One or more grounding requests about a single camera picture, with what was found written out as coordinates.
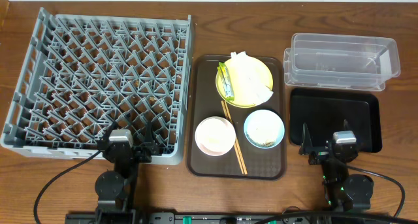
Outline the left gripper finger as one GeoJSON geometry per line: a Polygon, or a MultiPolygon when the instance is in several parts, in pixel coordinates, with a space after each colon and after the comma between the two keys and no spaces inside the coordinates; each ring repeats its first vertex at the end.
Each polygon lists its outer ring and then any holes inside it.
{"type": "Polygon", "coordinates": [[[104,132],[104,135],[99,139],[99,145],[103,146],[108,144],[109,142],[109,138],[110,138],[110,134],[113,130],[118,128],[118,124],[114,121],[104,132]]]}
{"type": "Polygon", "coordinates": [[[154,139],[153,139],[153,133],[152,133],[152,124],[148,122],[146,124],[146,130],[144,135],[144,146],[154,146],[154,139]]]}

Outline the light blue bowl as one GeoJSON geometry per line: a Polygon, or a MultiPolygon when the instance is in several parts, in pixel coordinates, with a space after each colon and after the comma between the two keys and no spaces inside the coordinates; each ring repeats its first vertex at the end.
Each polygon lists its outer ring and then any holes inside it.
{"type": "Polygon", "coordinates": [[[256,110],[244,122],[244,135],[260,149],[278,146],[285,136],[283,120],[271,110],[256,110]]]}

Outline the white bowl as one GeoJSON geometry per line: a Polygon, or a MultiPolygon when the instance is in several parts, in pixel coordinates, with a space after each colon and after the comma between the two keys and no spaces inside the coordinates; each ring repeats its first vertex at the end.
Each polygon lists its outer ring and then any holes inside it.
{"type": "Polygon", "coordinates": [[[236,132],[233,125],[218,116],[201,121],[195,130],[195,142],[200,151],[209,156],[224,155],[234,146],[236,132]]]}

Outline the green snack wrapper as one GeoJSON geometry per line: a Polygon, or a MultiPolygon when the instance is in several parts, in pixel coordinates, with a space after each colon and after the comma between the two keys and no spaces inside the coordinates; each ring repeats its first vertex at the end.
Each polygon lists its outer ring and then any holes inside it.
{"type": "Polygon", "coordinates": [[[232,86],[231,77],[230,77],[226,64],[219,62],[219,66],[217,67],[217,69],[221,74],[221,80],[223,83],[225,98],[227,101],[233,101],[234,100],[233,86],[232,86]]]}

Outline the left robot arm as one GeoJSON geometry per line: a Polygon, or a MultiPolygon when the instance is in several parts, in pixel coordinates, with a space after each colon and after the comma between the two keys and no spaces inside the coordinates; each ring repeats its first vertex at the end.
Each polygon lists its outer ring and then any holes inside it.
{"type": "Polygon", "coordinates": [[[102,173],[95,182],[98,205],[93,222],[146,223],[146,214],[133,208],[133,199],[139,164],[151,162],[152,155],[159,151],[152,125],[146,125],[143,145],[136,148],[130,130],[118,129],[118,124],[113,123],[98,141],[97,148],[114,168],[102,173]]]}

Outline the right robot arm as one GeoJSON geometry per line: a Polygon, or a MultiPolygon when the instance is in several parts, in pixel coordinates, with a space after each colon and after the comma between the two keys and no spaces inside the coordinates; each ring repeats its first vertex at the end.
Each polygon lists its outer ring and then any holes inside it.
{"type": "Polygon", "coordinates": [[[359,146],[353,131],[335,132],[323,146],[315,146],[306,123],[302,128],[299,154],[308,156],[310,165],[319,165],[323,171],[325,198],[330,209],[337,212],[364,211],[371,207],[374,182],[363,174],[350,174],[347,164],[359,155],[359,146]]]}

